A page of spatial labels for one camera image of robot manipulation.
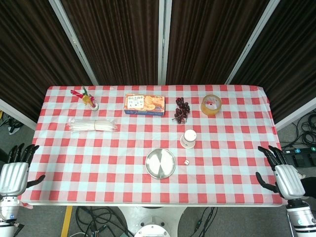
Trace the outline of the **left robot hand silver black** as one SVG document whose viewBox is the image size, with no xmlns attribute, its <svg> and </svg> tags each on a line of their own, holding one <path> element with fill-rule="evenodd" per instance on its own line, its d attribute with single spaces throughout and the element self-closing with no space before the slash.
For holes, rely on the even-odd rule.
<svg viewBox="0 0 316 237">
<path fill-rule="evenodd" d="M 0 195 L 19 196 L 29 187 L 41 183 L 45 175 L 38 179 L 28 181 L 29 168 L 33 157 L 39 145 L 30 144 L 24 147 L 24 144 L 15 145 L 1 161 L 4 162 L 0 172 Z"/>
</svg>

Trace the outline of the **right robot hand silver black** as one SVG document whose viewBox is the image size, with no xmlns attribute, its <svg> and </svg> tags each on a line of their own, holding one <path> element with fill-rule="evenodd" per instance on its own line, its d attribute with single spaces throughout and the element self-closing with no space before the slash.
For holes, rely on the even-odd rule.
<svg viewBox="0 0 316 237">
<path fill-rule="evenodd" d="M 288 163 L 283 152 L 277 148 L 268 146 L 269 148 L 258 147 L 262 152 L 274 173 L 275 184 L 268 184 L 259 172 L 256 172 L 256 178 L 259 184 L 273 193 L 278 193 L 285 200 L 293 200 L 303 197 L 305 189 L 299 177 L 298 171 L 294 166 Z"/>
</svg>

